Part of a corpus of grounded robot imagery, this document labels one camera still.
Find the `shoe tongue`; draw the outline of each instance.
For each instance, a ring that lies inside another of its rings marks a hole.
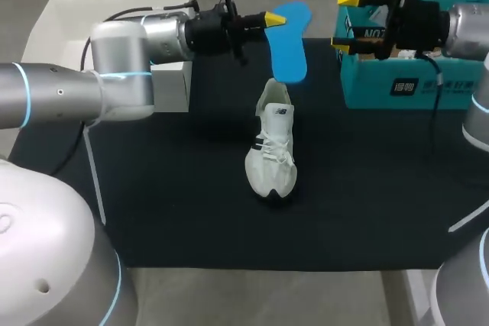
[[[292,127],[293,106],[283,103],[269,103],[265,106],[265,131],[273,139],[285,143]]]

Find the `black table mat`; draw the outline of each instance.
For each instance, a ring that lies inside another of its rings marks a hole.
[[[489,212],[448,228],[489,199],[489,154],[441,111],[426,158],[429,111],[345,107],[328,40],[305,40],[309,72],[296,106],[297,192],[264,205],[245,175],[256,102],[270,77],[265,45],[193,63],[189,114],[104,123],[91,131],[107,232],[129,266],[350,271],[436,268],[489,225]],[[75,124],[19,135],[11,160],[49,172]],[[98,214],[84,146],[60,174]]]

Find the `shoelace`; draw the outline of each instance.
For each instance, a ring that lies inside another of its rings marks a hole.
[[[256,144],[259,147],[263,147],[263,157],[269,160],[274,160],[277,163],[287,163],[289,166],[293,165],[293,158],[289,152],[289,141],[281,143],[273,139],[266,131],[261,131],[264,136],[263,144]]]

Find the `teal cardboard box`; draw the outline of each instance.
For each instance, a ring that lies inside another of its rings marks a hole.
[[[489,3],[489,0],[434,0],[442,10],[459,2]],[[377,7],[339,7],[335,37],[383,37],[384,29],[370,20]],[[425,60],[368,56],[337,51],[342,88],[349,108],[431,109],[436,96],[436,73]],[[435,58],[443,72],[441,109],[466,109],[482,76],[481,62]]]

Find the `blue insole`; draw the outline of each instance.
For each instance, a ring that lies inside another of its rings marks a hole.
[[[286,3],[272,12],[287,19],[283,26],[265,29],[274,78],[282,83],[302,82],[307,74],[303,32],[313,15],[305,2]]]

